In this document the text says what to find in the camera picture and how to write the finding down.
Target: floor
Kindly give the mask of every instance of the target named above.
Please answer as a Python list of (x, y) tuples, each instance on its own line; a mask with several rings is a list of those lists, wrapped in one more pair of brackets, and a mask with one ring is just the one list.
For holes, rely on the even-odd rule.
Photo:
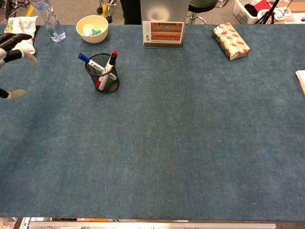
[[(236, 0), (229, 0), (228, 4), (221, 9), (213, 9), (209, 12), (201, 13), (198, 16), (203, 17), (208, 24), (221, 24), (230, 22), (231, 24), (240, 24), (237, 18), (233, 15), (234, 4)], [(88, 15), (97, 14), (96, 9), (99, 6), (98, 0), (50, 0), (61, 24), (75, 25), (81, 18)], [(35, 11), (29, 12), (30, 7), (18, 10), (16, 16), (35, 16)], [(118, 4), (113, 9), (112, 24), (124, 24), (122, 8)], [(4, 9), (0, 9), (0, 23), (7, 23), (4, 18)], [(305, 229), (305, 223), (275, 223), (278, 229)]]

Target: black mesh pen cup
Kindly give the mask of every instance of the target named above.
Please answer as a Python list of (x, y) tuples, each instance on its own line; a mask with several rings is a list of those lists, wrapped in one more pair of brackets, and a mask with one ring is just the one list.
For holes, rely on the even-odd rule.
[[(98, 65), (100, 65), (101, 67), (105, 68), (110, 56), (111, 55), (109, 53), (101, 52), (101, 53), (94, 54), (93, 56), (90, 57), (90, 59), (93, 60)], [(118, 74), (115, 69), (115, 64), (106, 73), (102, 73), (101, 71), (94, 68), (92, 65), (94, 65), (94, 64), (86, 63), (85, 69), (86, 69), (87, 73), (90, 74), (91, 79), (94, 83), (95, 89), (101, 94), (111, 94), (111, 93), (115, 92), (120, 86), (120, 80), (118, 78)], [(98, 82), (98, 81), (101, 81), (103, 77), (107, 77), (107, 81), (106, 81), (104, 88), (102, 90), (100, 90), (98, 87), (100, 82)]]

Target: tripod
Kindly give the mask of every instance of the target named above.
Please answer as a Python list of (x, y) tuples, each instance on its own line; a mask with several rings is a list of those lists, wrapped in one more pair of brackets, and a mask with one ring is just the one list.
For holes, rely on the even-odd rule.
[(280, 0), (276, 0), (272, 8), (267, 11), (255, 24), (266, 24), (269, 17), (271, 17), (271, 24), (275, 23), (275, 13), (273, 12)]

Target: bowl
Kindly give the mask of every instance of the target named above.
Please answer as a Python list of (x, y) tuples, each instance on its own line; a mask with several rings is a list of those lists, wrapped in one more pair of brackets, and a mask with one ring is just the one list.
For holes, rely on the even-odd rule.
[[(92, 24), (96, 27), (96, 29), (101, 30), (102, 32), (97, 35), (87, 37), (83, 32), (83, 27), (86, 24)], [(76, 31), (86, 42), (92, 44), (100, 43), (105, 40), (108, 35), (108, 22), (100, 15), (90, 15), (79, 20), (79, 22), (76, 24)]]

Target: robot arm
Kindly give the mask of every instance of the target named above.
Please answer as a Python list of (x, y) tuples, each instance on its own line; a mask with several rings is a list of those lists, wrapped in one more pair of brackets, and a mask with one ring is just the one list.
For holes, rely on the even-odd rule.
[[(0, 35), (0, 68), (2, 68), (5, 63), (20, 59), (22, 57), (27, 58), (32, 64), (37, 64), (37, 59), (30, 53), (22, 50), (15, 49), (12, 50), (16, 44), (22, 40), (28, 40), (32, 37), (24, 33), (5, 33)], [(26, 91), (22, 89), (15, 90), (13, 92), (7, 92), (0, 88), (0, 97), (4, 99), (17, 99), (24, 96)]]

